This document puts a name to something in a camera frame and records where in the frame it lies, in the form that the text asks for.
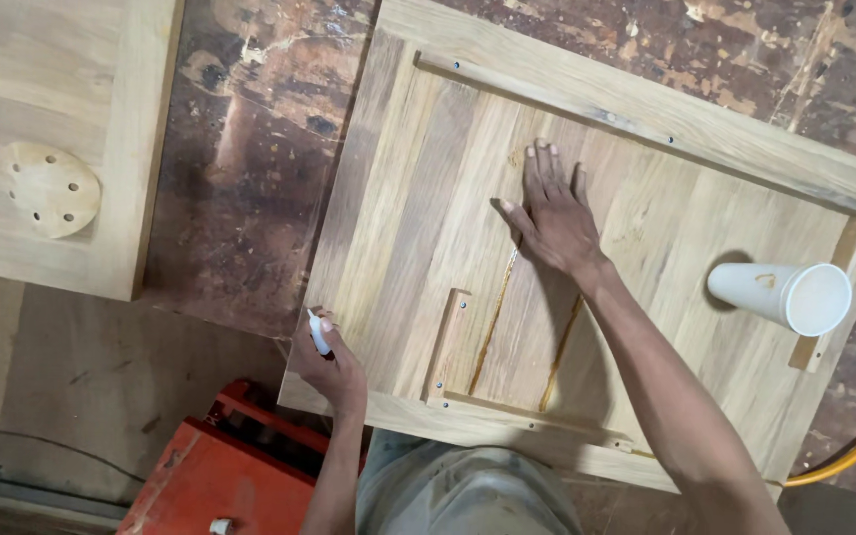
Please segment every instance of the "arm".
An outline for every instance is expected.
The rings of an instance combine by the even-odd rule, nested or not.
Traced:
[[[291,366],[327,398],[334,415],[329,449],[301,532],[355,533],[356,484],[368,396],[365,372],[328,318],[322,319],[322,335],[335,358],[327,360],[319,355],[307,318],[308,314],[303,314],[293,335]]]
[[[527,149],[524,182],[531,215],[501,207],[524,244],[580,287],[652,452],[708,532],[788,533],[741,438],[600,251],[589,205],[574,197],[553,145]]]

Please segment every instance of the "wooden frame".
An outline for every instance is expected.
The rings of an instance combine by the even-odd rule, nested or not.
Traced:
[[[102,188],[94,221],[77,234],[46,239],[10,209],[0,170],[0,277],[121,300],[133,299],[140,289],[184,1],[118,4],[30,7],[42,12],[35,17],[53,20],[56,33],[73,33],[68,46],[81,45],[75,52],[82,57],[69,60],[61,46],[44,49],[34,40],[25,48],[42,48],[33,57],[47,64],[82,62],[75,75],[49,79],[50,72],[15,67],[20,59],[0,56],[0,145],[33,141],[72,153],[91,166]],[[113,26],[117,16],[120,23]],[[27,29],[18,20],[18,28],[9,31],[24,39]],[[36,18],[30,24],[41,23]],[[108,42],[111,35],[116,46]],[[54,38],[41,41],[49,45]],[[89,73],[87,62],[112,68],[113,75]],[[89,135],[76,135],[82,132]]]
[[[792,368],[801,371],[794,372],[796,379],[788,384],[788,392],[779,392],[784,396],[778,407],[782,417],[775,420],[774,429],[767,430],[770,447],[761,452],[763,477],[777,496],[856,318],[856,157],[428,0],[385,0],[307,288],[307,305],[322,304],[338,313],[339,307],[333,303],[341,291],[339,281],[369,274],[355,271],[350,264],[359,258],[353,247],[359,247],[364,237],[363,225],[377,226],[371,211],[382,206],[369,204],[367,188],[386,188],[384,180],[388,179],[383,177],[400,172],[406,176],[422,172],[421,162],[405,167],[385,164],[385,156],[379,152],[390,143],[382,139],[383,123],[400,121],[393,114],[413,113],[403,104],[421,88],[414,83],[406,88],[398,82],[403,70],[404,76],[425,80],[412,74],[413,68],[444,80],[430,82],[443,87],[438,99],[447,99],[444,105],[449,113],[463,113],[464,102],[475,98],[473,93],[459,93],[462,86],[452,86],[450,81],[588,122],[659,152],[844,215],[846,223],[830,260],[850,276],[854,290],[851,311],[837,329],[818,339],[799,340],[791,353]],[[404,99],[393,99],[393,91],[409,92]],[[447,180],[451,172],[449,167],[439,167],[437,180]],[[370,175],[377,177],[376,184],[370,184]],[[424,225],[434,225],[434,220]],[[636,442],[635,436],[591,436],[596,429],[585,428],[582,422],[571,424],[551,415],[485,403],[463,388],[449,390],[449,383],[457,383],[450,369],[451,363],[458,362],[458,339],[465,329],[460,325],[459,304],[463,301],[469,308],[472,298],[464,290],[451,291],[443,317],[436,312],[432,319],[439,327],[431,362],[424,368],[393,364],[401,367],[398,374],[414,375],[408,380],[418,383],[415,397],[420,399],[413,399],[406,387],[370,391],[368,424],[453,444],[507,445],[555,467],[676,491],[654,458],[642,447],[630,446],[630,439]],[[397,312],[372,303],[366,307],[372,317]],[[343,328],[352,337],[364,327],[344,324]],[[412,347],[411,343],[407,346],[408,350]],[[371,368],[368,372],[370,387],[371,377],[378,381],[385,373]],[[286,373],[279,403],[319,413],[328,410],[325,399],[292,372]]]

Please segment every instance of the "red machine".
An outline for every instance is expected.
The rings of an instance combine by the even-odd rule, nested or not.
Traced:
[[[250,403],[250,387],[237,380],[217,395],[204,422],[184,420],[119,534],[206,534],[218,519],[231,520],[234,535],[299,532],[316,479],[220,428],[238,428],[228,427],[231,419],[259,423],[315,451],[319,464],[329,439]]]

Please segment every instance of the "left hand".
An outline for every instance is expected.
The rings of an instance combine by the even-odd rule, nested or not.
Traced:
[[[363,366],[352,350],[345,346],[336,326],[321,309],[313,311],[322,319],[322,337],[335,358],[328,360],[320,355],[309,329],[309,314],[304,309],[301,311],[290,353],[292,371],[299,373],[303,381],[325,396],[336,418],[361,416],[364,419],[368,387]]]

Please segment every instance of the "person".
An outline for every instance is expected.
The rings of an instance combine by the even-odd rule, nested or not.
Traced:
[[[566,180],[557,147],[537,140],[525,155],[530,212],[501,200],[504,214],[533,254],[579,286],[652,453],[700,527],[707,533],[789,533],[725,414],[600,250],[589,205]],[[577,164],[574,180],[584,178]],[[357,478],[365,374],[329,318],[322,319],[322,330],[334,360],[316,351],[307,322],[293,337],[293,370],[334,410],[303,533],[581,533],[550,468],[506,448],[463,448],[376,429]]]

